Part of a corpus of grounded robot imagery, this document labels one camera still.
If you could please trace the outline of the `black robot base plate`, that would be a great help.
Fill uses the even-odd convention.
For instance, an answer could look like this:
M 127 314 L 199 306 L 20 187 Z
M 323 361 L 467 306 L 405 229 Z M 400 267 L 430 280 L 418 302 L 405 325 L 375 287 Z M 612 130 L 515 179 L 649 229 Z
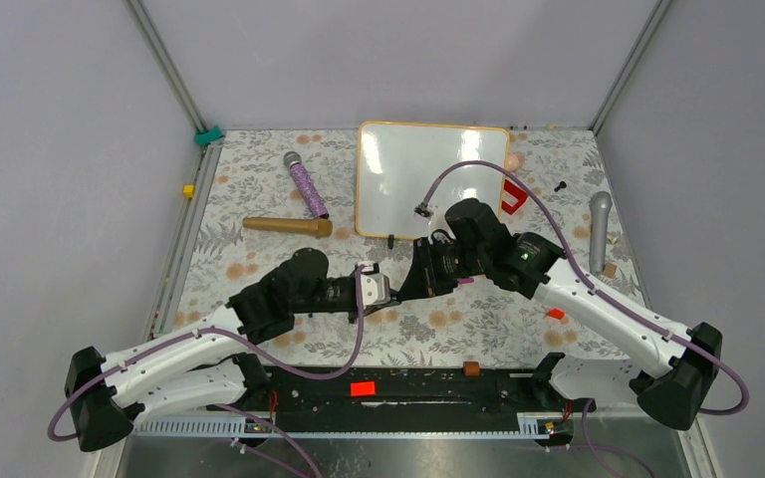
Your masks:
M 350 397 L 353 381 L 374 380 L 377 394 Z M 363 410 L 389 413 L 544 414 L 567 421 L 582 412 L 586 402 L 557 391 L 544 371 L 531 368 L 481 367 L 481 374 L 464 376 L 458 368 L 403 368 L 359 366 L 329 380 L 311 380 L 276 366 L 265 369 L 265 377 L 232 407 L 264 418 L 277 413 L 322 413 L 328 417 L 359 414 Z

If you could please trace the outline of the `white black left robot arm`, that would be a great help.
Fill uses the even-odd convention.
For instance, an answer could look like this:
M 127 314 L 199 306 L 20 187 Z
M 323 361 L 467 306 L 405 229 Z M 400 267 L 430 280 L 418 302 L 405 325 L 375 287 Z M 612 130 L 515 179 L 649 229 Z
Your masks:
M 66 401 L 49 425 L 69 414 L 70 438 L 83 452 L 107 448 L 146 419 L 212 403 L 239 402 L 255 409 L 269 383 L 256 357 L 223 361 L 290 332 L 299 314 L 345 313 L 360 325 L 366 314 L 394 302 L 388 277 L 374 262 L 348 276 L 328 277 L 329 261 L 317 249 L 296 251 L 258 282 L 212 313 L 172 333 L 126 350 L 101 354 L 84 348 L 71 357 Z

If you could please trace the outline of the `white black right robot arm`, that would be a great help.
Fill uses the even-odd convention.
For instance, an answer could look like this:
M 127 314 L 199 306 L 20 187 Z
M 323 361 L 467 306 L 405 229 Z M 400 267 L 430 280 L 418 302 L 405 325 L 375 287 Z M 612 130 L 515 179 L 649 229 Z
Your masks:
M 650 418 L 687 430 L 719 370 L 723 335 L 708 323 L 671 321 L 584 272 L 562 247 L 533 233 L 511 233 L 493 210 L 464 199 L 446 214 L 447 230 L 413 242 L 400 302 L 452 293 L 483 276 L 501 290 L 561 310 L 626 354 L 639 370 L 628 387 Z

